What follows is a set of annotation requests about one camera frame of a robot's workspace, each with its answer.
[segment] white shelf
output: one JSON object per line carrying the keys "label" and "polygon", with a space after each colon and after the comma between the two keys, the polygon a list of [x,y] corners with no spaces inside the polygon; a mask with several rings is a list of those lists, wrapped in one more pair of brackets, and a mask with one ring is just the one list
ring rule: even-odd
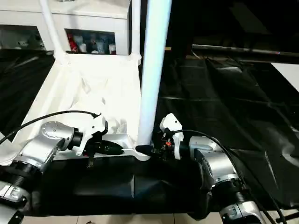
{"label": "white shelf", "polygon": [[[49,0],[51,12],[54,14],[72,14],[84,16],[127,19],[131,0],[74,0],[59,2]],[[1,11],[18,11],[40,13],[38,0],[1,0]]]}

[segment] white vertical bar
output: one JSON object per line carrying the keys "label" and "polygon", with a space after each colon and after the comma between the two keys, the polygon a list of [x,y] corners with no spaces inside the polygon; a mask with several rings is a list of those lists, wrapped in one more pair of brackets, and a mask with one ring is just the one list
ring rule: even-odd
{"label": "white vertical bar", "polygon": [[54,56],[58,60],[60,60],[60,59],[63,60],[65,52],[63,51],[61,42],[59,41],[59,36],[58,36],[57,30],[54,25],[52,13],[49,9],[48,0],[40,0],[40,4],[41,4],[44,19],[46,21],[46,24],[47,24],[47,27],[48,27],[48,30],[49,30],[49,33],[51,36],[51,40],[54,44]]}
{"label": "white vertical bar", "polygon": [[132,53],[140,54],[141,0],[132,0]]}
{"label": "white vertical bar", "polygon": [[148,145],[154,128],[172,0],[149,0],[146,18],[138,145]]}

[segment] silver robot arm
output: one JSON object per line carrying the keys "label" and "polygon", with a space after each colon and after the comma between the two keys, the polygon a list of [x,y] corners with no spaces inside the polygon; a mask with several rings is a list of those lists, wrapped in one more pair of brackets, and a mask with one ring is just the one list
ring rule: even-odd
{"label": "silver robot arm", "polygon": [[58,150],[80,146],[83,133],[60,122],[43,124],[10,166],[0,174],[0,224],[22,222],[22,208]]}
{"label": "silver robot arm", "polygon": [[205,180],[220,208],[224,224],[266,224],[249,191],[244,189],[235,168],[212,140],[192,136],[189,142],[190,156],[203,167]]}
{"label": "silver robot arm", "polygon": [[189,145],[183,144],[182,126],[173,114],[161,122],[162,138],[153,146],[137,146],[136,150],[162,160],[191,158],[202,167],[205,188],[218,204],[224,224],[266,224],[261,212],[244,188],[233,163],[213,140],[204,136],[193,136]]}

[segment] white cabinet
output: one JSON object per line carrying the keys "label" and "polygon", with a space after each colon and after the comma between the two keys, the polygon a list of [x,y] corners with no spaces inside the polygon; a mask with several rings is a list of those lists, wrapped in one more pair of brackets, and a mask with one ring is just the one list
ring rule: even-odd
{"label": "white cabinet", "polygon": [[[116,142],[124,148],[122,155],[138,156],[141,160],[149,159],[148,156],[144,156],[134,149],[138,135],[141,101],[138,69],[141,60],[139,53],[140,3],[138,0],[133,0],[135,7],[132,10],[132,27],[134,30],[132,39],[135,40],[132,47],[133,53],[125,56],[66,54],[61,48],[65,49],[68,46],[67,44],[69,44],[66,40],[66,31],[74,30],[76,32],[84,29],[93,34],[97,31],[114,34],[117,54],[122,52],[128,54],[128,8],[130,0],[75,0],[76,2],[73,2],[72,9],[68,8],[71,5],[68,5],[68,7],[64,5],[67,2],[60,3],[48,0],[51,3],[51,7],[48,7],[47,0],[43,0],[41,1],[43,6],[42,12],[40,7],[37,7],[37,0],[1,1],[4,4],[0,6],[0,14],[1,11],[9,11],[9,13],[14,11],[42,15],[43,12],[43,19],[37,21],[41,17],[30,18],[29,24],[26,25],[36,26],[38,23],[42,23],[44,27],[38,27],[40,33],[43,32],[42,30],[49,29],[55,43],[56,52],[54,52],[54,55],[56,60],[31,105],[23,124],[42,115],[61,110],[85,110],[97,114],[101,113],[109,123],[108,133],[105,136],[108,138],[107,140]],[[89,3],[92,3],[91,8],[87,7]],[[15,4],[21,4],[18,7],[19,11],[15,10]],[[53,7],[55,4],[63,4],[65,7],[55,8]],[[102,8],[100,7],[100,13],[96,10],[99,6],[102,6]],[[4,17],[2,17],[2,20],[4,24],[9,22]],[[81,38],[78,37],[79,34],[75,33],[75,35],[77,37],[74,40],[81,41]],[[49,39],[50,35],[43,36],[44,40],[47,38]],[[67,116],[51,117],[50,120],[61,121],[66,125],[78,127],[79,130],[83,131],[91,124],[90,122],[93,122],[93,118],[86,116],[86,114],[83,117],[81,115],[84,114],[67,114]],[[41,124],[45,121],[47,120],[40,120],[20,130],[14,138],[13,144],[19,145],[36,136]],[[75,150],[60,152],[55,159],[77,158],[75,156],[77,153],[75,152]],[[0,155],[1,165],[7,164],[9,160],[11,161],[15,157],[15,153],[8,153],[9,155],[5,155],[4,161],[3,155]]]}
{"label": "white cabinet", "polygon": [[[130,0],[48,1],[64,50],[71,50],[66,30],[75,30],[76,34],[82,30],[82,36],[96,34],[94,42],[109,34],[113,38],[107,40],[107,46],[114,43],[116,54],[129,54]],[[1,24],[37,27],[45,48],[54,50],[38,0],[1,0]]]}

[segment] black plastic sheet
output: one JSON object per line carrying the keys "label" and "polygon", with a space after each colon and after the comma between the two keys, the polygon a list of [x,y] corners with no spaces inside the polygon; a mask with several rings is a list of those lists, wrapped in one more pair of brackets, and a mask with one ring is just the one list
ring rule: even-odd
{"label": "black plastic sheet", "polygon": [[30,109],[54,63],[45,51],[0,51],[0,131],[10,133]]}
{"label": "black plastic sheet", "polygon": [[[13,88],[1,88],[2,104],[7,105],[7,111],[0,114],[2,132],[21,124],[52,60],[9,69],[12,79],[0,78],[0,84],[5,81]],[[170,63],[166,58],[156,124],[172,112],[183,128],[216,137],[246,161],[281,208],[296,208],[298,107],[298,92],[271,64],[194,59]],[[22,116],[8,116],[18,109],[24,110]],[[17,119],[7,125],[7,118]],[[251,173],[237,158],[235,161],[260,202],[274,209]],[[87,159],[52,162],[33,192],[26,214],[188,212],[204,218],[214,210],[210,195],[200,189],[201,173],[195,162],[114,157],[95,159],[91,168],[87,164]]]}

